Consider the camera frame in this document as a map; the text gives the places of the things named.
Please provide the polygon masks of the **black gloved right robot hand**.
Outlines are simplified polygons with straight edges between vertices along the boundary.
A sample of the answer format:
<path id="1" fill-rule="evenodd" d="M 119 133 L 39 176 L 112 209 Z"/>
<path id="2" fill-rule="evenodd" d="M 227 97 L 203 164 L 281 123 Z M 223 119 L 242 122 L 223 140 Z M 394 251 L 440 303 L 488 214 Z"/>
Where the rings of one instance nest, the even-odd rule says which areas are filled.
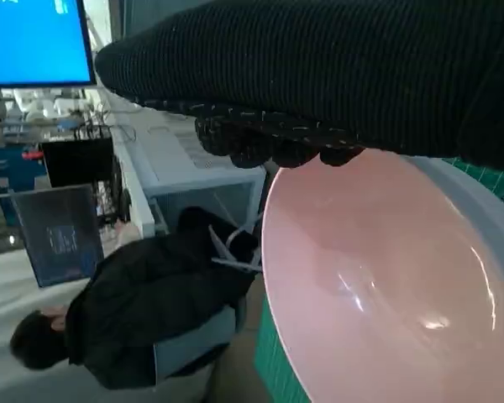
<path id="1" fill-rule="evenodd" d="M 213 1 L 95 68 L 239 168 L 378 149 L 504 171 L 504 1 Z"/>

